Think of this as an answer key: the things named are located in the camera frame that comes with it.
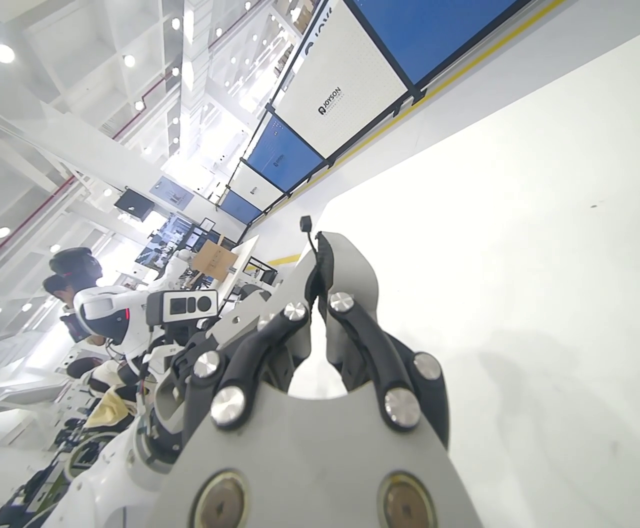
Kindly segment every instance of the display screen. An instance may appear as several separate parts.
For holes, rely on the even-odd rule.
[[[145,249],[138,255],[136,263],[156,271],[162,270],[191,226],[191,222],[172,214],[151,237]]]

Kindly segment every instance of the ceiling light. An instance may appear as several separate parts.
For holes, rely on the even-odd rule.
[[[0,44],[0,62],[9,64],[15,59],[15,53],[6,44]]]

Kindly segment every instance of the blue panel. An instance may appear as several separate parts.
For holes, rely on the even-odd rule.
[[[250,204],[233,191],[229,191],[225,196],[224,201],[220,204],[220,209],[229,213],[242,223],[249,223],[255,220],[262,212],[255,205]]]
[[[322,158],[271,115],[247,161],[276,187],[288,191]]]
[[[413,83],[512,6],[514,0],[354,0]]]

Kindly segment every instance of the black frame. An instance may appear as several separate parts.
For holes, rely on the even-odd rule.
[[[436,66],[431,72],[428,72],[420,81],[418,81],[417,83],[414,84],[413,82],[411,82],[411,80],[409,79],[408,75],[402,69],[402,67],[400,66],[398,61],[395,59],[395,57],[393,57],[393,55],[391,54],[391,52],[389,51],[387,46],[383,43],[383,41],[380,38],[380,36],[377,34],[377,32],[375,32],[375,30],[373,29],[373,27],[371,26],[369,21],[365,18],[365,16],[362,13],[362,11],[360,11],[359,7],[355,3],[355,0],[343,0],[343,1],[344,1],[345,5],[349,8],[351,13],[355,16],[355,18],[358,21],[358,23],[362,26],[364,31],[367,33],[369,38],[372,40],[372,42],[378,48],[380,53],[382,53],[382,55],[384,56],[384,58],[386,59],[388,64],[391,66],[391,68],[394,70],[394,72],[396,73],[398,78],[400,78],[400,80],[406,86],[407,91],[404,94],[402,94],[398,99],[396,99],[394,102],[392,102],[380,114],[378,114],[376,117],[374,117],[365,127],[363,127],[360,130],[360,132],[358,132],[350,140],[345,142],[332,155],[328,156],[327,158],[324,158],[304,138],[302,138],[291,126],[289,126],[289,124],[286,123],[286,121],[284,121],[282,118],[280,118],[278,116],[277,112],[276,112],[276,109],[273,107],[273,103],[274,103],[276,97],[279,95],[279,93],[282,90],[282,87],[284,86],[284,84],[289,79],[289,76],[291,74],[291,70],[292,70],[294,64],[296,63],[296,61],[298,60],[301,51],[304,50],[305,44],[307,43],[307,40],[308,40],[309,36],[312,33],[309,30],[306,31],[304,36],[303,36],[303,38],[302,38],[302,41],[300,42],[300,45],[296,49],[296,52],[295,52],[295,54],[293,56],[293,59],[291,60],[291,62],[289,64],[289,68],[285,72],[283,72],[282,75],[280,76],[280,82],[278,84],[278,87],[274,91],[272,98],[266,104],[266,107],[265,107],[266,111],[263,113],[262,118],[261,118],[261,120],[260,120],[260,122],[258,124],[258,127],[253,132],[251,140],[247,144],[247,148],[245,149],[245,151],[243,153],[243,156],[240,158],[240,162],[239,162],[239,163],[245,163],[253,171],[255,171],[261,177],[266,179],[271,185],[273,185],[279,191],[282,192],[282,196],[280,196],[280,198],[278,198],[272,204],[267,206],[256,218],[251,220],[251,222],[246,224],[246,228],[243,231],[243,233],[240,235],[240,238],[238,239],[238,243],[242,243],[242,241],[243,241],[244,237],[246,236],[247,232],[249,231],[251,226],[256,221],[261,219],[263,216],[267,216],[271,212],[271,210],[276,205],[278,205],[282,200],[290,198],[291,195],[297,190],[298,187],[300,187],[305,182],[310,182],[311,179],[313,178],[313,176],[315,174],[319,173],[322,169],[331,168],[335,164],[335,162],[338,160],[338,158],[340,156],[343,156],[348,150],[350,150],[357,143],[362,141],[364,139],[364,137],[367,136],[380,123],[382,123],[382,121],[384,121],[384,119],[386,119],[386,117],[388,117],[388,116],[393,116],[393,117],[397,116],[399,114],[401,108],[406,103],[408,103],[411,99],[413,99],[411,101],[411,105],[414,105],[418,101],[423,99],[425,97],[425,95],[426,95],[426,91],[428,89],[428,85],[429,85],[430,82],[432,82],[432,80],[434,80],[436,77],[438,77],[443,71],[445,71],[447,68],[449,68],[451,65],[453,65],[456,61],[458,61],[466,53],[471,51],[475,46],[477,46],[480,42],[482,42],[486,37],[488,37],[491,33],[493,33],[501,25],[503,25],[509,19],[513,18],[517,13],[522,11],[526,6],[528,6],[529,4],[531,4],[533,2],[533,0],[516,0],[516,2],[513,3],[509,8],[507,8],[504,12],[502,12],[498,17],[493,19],[487,26],[485,26],[483,29],[478,31],[478,33],[476,33],[471,39],[467,40],[467,42],[465,42],[460,48],[458,48],[456,51],[454,51],[449,57],[447,57],[445,60],[443,60],[443,62],[441,62],[438,66]],[[320,17],[320,14],[324,11],[324,8],[328,4],[328,2],[329,2],[329,0],[323,0],[323,2],[319,3],[316,6],[316,9],[315,9],[316,12],[315,12],[314,16],[312,17],[312,20],[309,23],[308,28],[315,27],[316,22],[318,21],[318,19]],[[295,183],[295,185],[293,185],[291,187],[291,189],[288,189],[288,190],[281,189],[280,187],[275,185],[266,176],[264,176],[260,171],[257,171],[254,167],[252,167],[249,163],[247,163],[246,159],[245,159],[247,150],[253,144],[254,140],[256,139],[257,133],[262,129],[262,125],[264,123],[264,120],[268,115],[273,115],[276,118],[278,118],[279,121],[281,121],[290,131],[292,131],[298,137],[298,139],[300,139],[308,148],[310,148],[313,152],[315,152],[322,159],[322,161],[316,167],[311,169],[303,178],[301,178],[297,183]],[[231,180],[233,179],[233,176],[235,175],[235,173],[236,172],[234,171],[234,174],[232,174],[231,178],[229,179],[228,184],[226,185],[227,190],[229,190],[229,191],[232,190],[231,187],[230,187],[230,183],[231,183]],[[223,194],[220,197],[220,199],[216,202],[216,207],[220,206],[221,200],[223,200],[225,197],[226,197],[226,193]]]

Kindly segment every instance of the pegboard panel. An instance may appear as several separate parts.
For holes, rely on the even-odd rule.
[[[289,191],[321,164],[322,158],[271,115],[247,161],[274,185]]]
[[[413,83],[442,69],[438,66],[494,20],[504,21],[528,3],[522,0],[353,1]]]
[[[282,196],[282,192],[278,188],[242,162],[234,172],[229,186],[238,196],[261,211]]]
[[[328,157],[404,93],[400,78],[340,1],[276,112]]]
[[[227,191],[227,195],[219,207],[222,211],[229,213],[242,223],[249,223],[255,220],[262,212],[255,205],[250,204],[233,191]]]

